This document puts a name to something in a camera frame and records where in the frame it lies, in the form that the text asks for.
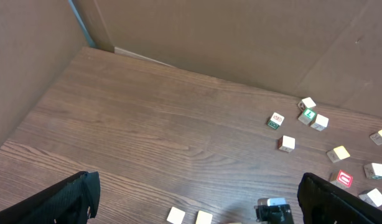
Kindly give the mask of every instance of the wooden table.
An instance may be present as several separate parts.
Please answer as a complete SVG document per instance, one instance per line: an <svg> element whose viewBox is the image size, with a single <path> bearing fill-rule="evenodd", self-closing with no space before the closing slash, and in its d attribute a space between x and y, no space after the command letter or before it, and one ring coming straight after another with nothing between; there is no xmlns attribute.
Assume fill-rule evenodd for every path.
<svg viewBox="0 0 382 224"><path fill-rule="evenodd" d="M300 99L177 68L84 48L0 149L0 210L79 170L97 170L101 202L90 223L165 223L175 206L194 223L254 223L263 197L285 197L302 223L305 172L354 176L349 191L378 188L363 164L382 163L369 135L382 119L318 104L329 127L297 120ZM273 112L282 126L266 125ZM296 138L290 154L276 149ZM344 145L351 158L332 164Z"/></svg>

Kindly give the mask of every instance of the brown backdrop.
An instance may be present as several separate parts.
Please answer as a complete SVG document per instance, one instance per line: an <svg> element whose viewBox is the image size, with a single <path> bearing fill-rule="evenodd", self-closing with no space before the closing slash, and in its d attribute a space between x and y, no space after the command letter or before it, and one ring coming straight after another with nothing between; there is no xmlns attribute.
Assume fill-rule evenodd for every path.
<svg viewBox="0 0 382 224"><path fill-rule="evenodd" d="M0 145L85 44L67 1L0 1Z"/></svg>
<svg viewBox="0 0 382 224"><path fill-rule="evenodd" d="M382 117L382 0L79 0L111 45Z"/></svg>

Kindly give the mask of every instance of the wooden block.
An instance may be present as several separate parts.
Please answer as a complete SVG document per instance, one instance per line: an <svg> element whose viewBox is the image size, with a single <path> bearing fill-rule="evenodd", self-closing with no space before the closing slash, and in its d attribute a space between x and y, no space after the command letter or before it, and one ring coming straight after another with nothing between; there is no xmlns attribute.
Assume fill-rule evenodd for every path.
<svg viewBox="0 0 382 224"><path fill-rule="evenodd" d="M292 152L295 149L295 139L288 136L283 136L278 140L278 149L286 152Z"/></svg>
<svg viewBox="0 0 382 224"><path fill-rule="evenodd" d="M315 103L314 101L312 100L311 97L307 97L307 98L304 98L303 100L301 100L297 106L299 107L299 109L301 111L304 111L306 109L311 109L313 107L315 107Z"/></svg>
<svg viewBox="0 0 382 224"><path fill-rule="evenodd" d="M318 131L322 131L328 126L329 119L322 116L321 114L317 114L313 123L310 125L311 128L314 128Z"/></svg>
<svg viewBox="0 0 382 224"><path fill-rule="evenodd" d="M339 146L335 149L332 149L331 151L327 152L327 155L332 162L338 162L342 159L350 157L350 154L347 152L344 146Z"/></svg>
<svg viewBox="0 0 382 224"><path fill-rule="evenodd" d="M283 116L274 112L274 114L271 116L270 120L268 121L267 125L276 130L280 127L284 119L285 118Z"/></svg>
<svg viewBox="0 0 382 224"><path fill-rule="evenodd" d="M379 207L382 205L382 194L378 189L373 189L365 194L360 194L359 197L366 203Z"/></svg>
<svg viewBox="0 0 382 224"><path fill-rule="evenodd" d="M301 121L303 124L308 125L315 118L316 114L316 112L307 108L300 114L298 120Z"/></svg>
<svg viewBox="0 0 382 224"><path fill-rule="evenodd" d="M199 211L195 224L211 224L213 215L204 211Z"/></svg>
<svg viewBox="0 0 382 224"><path fill-rule="evenodd" d="M370 163L364 166L365 175L369 179L382 179L382 164Z"/></svg>
<svg viewBox="0 0 382 224"><path fill-rule="evenodd" d="M341 189L347 189L352 186L353 177L343 170L332 173L329 182Z"/></svg>
<svg viewBox="0 0 382 224"><path fill-rule="evenodd" d="M373 142L375 142L378 146L382 145L382 130L374 133L370 136Z"/></svg>
<svg viewBox="0 0 382 224"><path fill-rule="evenodd" d="M184 215L185 212L178 208L172 207L166 220L173 224L181 224L183 222Z"/></svg>

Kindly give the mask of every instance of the blue strip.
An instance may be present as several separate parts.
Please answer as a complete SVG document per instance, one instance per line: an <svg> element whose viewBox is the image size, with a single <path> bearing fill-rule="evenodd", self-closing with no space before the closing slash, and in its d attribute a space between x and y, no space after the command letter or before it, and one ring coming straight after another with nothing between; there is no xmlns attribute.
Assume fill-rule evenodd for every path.
<svg viewBox="0 0 382 224"><path fill-rule="evenodd" d="M96 43L94 43L93 39L91 38L89 32L87 31L87 29L85 27L85 24L83 23L81 17L79 16L79 12L78 12L77 8L75 7L75 5L73 4L73 0L68 0L68 2L69 2L69 5L71 5L73 13L75 14L75 16L78 19L80 27L82 28L83 34L85 35L86 40L89 43L89 46L93 47L93 48L97 48Z"/></svg>

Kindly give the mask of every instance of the cube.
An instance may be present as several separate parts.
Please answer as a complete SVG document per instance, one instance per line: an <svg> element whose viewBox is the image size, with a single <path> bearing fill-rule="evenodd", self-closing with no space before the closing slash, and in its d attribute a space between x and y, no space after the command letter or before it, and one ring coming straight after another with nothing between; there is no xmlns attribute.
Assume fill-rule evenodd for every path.
<svg viewBox="0 0 382 224"><path fill-rule="evenodd" d="M283 136L278 141L278 149L286 152L292 152L295 149L295 139L288 136Z"/></svg>
<svg viewBox="0 0 382 224"><path fill-rule="evenodd" d="M303 124L308 125L315 118L316 114L317 114L316 112L307 108L299 116L298 120L301 121Z"/></svg>
<svg viewBox="0 0 382 224"><path fill-rule="evenodd" d="M329 119L322 116L321 114L317 114L313 123L310 125L311 128L314 128L318 131L322 131L328 126Z"/></svg>
<svg viewBox="0 0 382 224"><path fill-rule="evenodd" d="M283 116L274 112L274 114L271 116L270 120L268 121L267 125L276 130L280 127L284 119L285 118Z"/></svg>
<svg viewBox="0 0 382 224"><path fill-rule="evenodd" d="M375 142L378 146L382 145L382 130L374 133L370 136L373 142Z"/></svg>
<svg viewBox="0 0 382 224"><path fill-rule="evenodd" d="M199 211L195 224L211 224L213 215L204 211Z"/></svg>
<svg viewBox="0 0 382 224"><path fill-rule="evenodd" d="M344 146L339 146L335 149L332 149L331 151L328 151L327 155L332 162L338 162L342 159L350 157L350 154L347 152Z"/></svg>
<svg viewBox="0 0 382 224"><path fill-rule="evenodd" d="M345 171L339 170L332 173L329 182L341 189L347 189L352 186L353 177Z"/></svg>
<svg viewBox="0 0 382 224"><path fill-rule="evenodd" d="M373 189L368 193L360 194L359 198L374 207L382 205L382 194L378 189Z"/></svg>
<svg viewBox="0 0 382 224"><path fill-rule="evenodd" d="M382 179L382 164L370 163L364 166L365 175L369 179Z"/></svg>
<svg viewBox="0 0 382 224"><path fill-rule="evenodd" d="M172 207L166 220L173 224L181 224L183 222L184 215L185 212L178 208Z"/></svg>
<svg viewBox="0 0 382 224"><path fill-rule="evenodd" d="M311 109L311 108L315 107L315 103L311 97L307 97L307 98L304 98L303 100L301 100L297 104L297 106L299 107L300 110L304 111L306 109Z"/></svg>

